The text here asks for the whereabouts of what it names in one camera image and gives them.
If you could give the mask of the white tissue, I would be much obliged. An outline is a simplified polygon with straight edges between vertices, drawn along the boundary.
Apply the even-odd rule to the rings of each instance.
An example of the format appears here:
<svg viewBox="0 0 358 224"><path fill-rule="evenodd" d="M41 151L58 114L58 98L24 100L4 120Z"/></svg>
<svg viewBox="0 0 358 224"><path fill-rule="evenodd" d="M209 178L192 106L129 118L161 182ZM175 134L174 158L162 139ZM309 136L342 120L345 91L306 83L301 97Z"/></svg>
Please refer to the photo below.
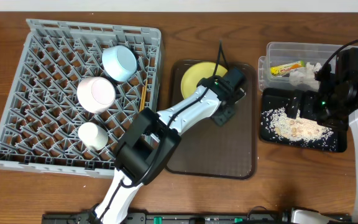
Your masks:
<svg viewBox="0 0 358 224"><path fill-rule="evenodd" d="M314 65L307 62L305 67L290 72L289 82L297 88L305 87L316 91L319 88L319 81L315 79L314 73L318 72L321 68L322 65L320 63Z"/></svg>

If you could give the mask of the light blue bowl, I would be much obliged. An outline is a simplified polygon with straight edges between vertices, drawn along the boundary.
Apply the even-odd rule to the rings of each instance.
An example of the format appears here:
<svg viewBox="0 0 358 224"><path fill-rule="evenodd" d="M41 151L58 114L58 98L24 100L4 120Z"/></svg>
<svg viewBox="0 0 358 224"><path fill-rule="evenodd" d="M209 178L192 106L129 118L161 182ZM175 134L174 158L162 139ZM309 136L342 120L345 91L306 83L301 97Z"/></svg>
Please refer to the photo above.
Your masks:
<svg viewBox="0 0 358 224"><path fill-rule="evenodd" d="M105 49L101 59L105 71L115 81L126 82L137 71L135 55L125 46Z"/></svg>

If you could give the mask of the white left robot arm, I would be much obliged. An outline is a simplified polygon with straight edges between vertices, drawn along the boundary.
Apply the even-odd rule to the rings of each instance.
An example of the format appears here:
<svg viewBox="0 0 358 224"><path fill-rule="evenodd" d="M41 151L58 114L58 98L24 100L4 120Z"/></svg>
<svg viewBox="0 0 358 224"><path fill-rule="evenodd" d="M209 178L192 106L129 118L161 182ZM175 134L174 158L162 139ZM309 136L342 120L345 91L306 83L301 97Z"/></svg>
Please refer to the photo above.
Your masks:
<svg viewBox="0 0 358 224"><path fill-rule="evenodd" d="M211 118L223 126L234 115L234 104L245 92L243 75L229 73L202 78L196 91L175 106L154 113L144 109L115 147L114 177L104 200L89 213L89 223L121 223L141 186L161 173L181 135Z"/></svg>

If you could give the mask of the pink bowl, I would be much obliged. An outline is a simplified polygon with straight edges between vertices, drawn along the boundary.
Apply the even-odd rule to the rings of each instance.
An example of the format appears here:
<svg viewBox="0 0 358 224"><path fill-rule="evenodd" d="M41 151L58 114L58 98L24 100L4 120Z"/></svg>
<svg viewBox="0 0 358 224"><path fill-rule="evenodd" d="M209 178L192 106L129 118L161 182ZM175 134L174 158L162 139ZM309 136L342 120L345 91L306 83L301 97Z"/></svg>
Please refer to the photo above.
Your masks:
<svg viewBox="0 0 358 224"><path fill-rule="evenodd" d="M77 96L80 105L90 113L106 111L116 99L112 83L103 77L88 77L79 82Z"/></svg>

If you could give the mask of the yellow round plate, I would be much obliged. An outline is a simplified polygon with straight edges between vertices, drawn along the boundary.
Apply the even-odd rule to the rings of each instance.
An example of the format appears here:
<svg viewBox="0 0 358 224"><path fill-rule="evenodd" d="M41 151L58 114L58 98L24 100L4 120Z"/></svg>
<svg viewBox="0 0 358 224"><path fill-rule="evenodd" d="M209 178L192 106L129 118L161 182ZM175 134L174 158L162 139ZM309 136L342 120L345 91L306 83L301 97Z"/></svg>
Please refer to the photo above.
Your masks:
<svg viewBox="0 0 358 224"><path fill-rule="evenodd" d="M202 78L209 78L213 75L216 64L213 62L200 62L192 65L181 79L181 94L184 99L191 96Z"/></svg>

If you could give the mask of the green orange snack wrapper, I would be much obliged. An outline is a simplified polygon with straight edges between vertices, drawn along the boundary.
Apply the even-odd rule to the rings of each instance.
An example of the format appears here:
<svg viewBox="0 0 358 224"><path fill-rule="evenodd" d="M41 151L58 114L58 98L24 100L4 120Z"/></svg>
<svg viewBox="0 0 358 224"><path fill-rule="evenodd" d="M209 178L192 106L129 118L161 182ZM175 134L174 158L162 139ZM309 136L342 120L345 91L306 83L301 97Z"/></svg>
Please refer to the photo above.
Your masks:
<svg viewBox="0 0 358 224"><path fill-rule="evenodd" d="M299 61L296 61L296 62L271 67L270 68L270 73L275 77L283 76L283 75L286 75L286 74L290 73L293 70L296 70L298 68L303 68L303 67L305 67L304 61L299 60Z"/></svg>

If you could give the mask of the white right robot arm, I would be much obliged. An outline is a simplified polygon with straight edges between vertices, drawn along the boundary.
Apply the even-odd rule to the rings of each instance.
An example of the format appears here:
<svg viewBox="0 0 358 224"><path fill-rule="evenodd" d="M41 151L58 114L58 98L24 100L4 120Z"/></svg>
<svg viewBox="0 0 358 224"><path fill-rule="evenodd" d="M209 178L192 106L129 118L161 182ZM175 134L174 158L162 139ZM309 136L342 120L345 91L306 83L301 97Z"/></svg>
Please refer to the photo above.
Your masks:
<svg viewBox="0 0 358 224"><path fill-rule="evenodd" d="M293 91L286 114L293 119L299 116L316 121L336 131L351 130L356 163L356 200L352 222L358 223L358 77L336 85L320 85L318 92Z"/></svg>

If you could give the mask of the white cup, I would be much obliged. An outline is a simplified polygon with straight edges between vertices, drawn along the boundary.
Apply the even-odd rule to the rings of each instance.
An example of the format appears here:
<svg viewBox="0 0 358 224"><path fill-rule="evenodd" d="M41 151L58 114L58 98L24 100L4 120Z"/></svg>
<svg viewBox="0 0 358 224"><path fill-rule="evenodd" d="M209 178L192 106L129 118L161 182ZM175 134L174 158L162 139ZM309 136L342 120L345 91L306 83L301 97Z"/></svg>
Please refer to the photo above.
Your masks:
<svg viewBox="0 0 358 224"><path fill-rule="evenodd" d="M108 143L108 134L100 126L87 122L78 129L78 137L83 144L95 151L102 150Z"/></svg>

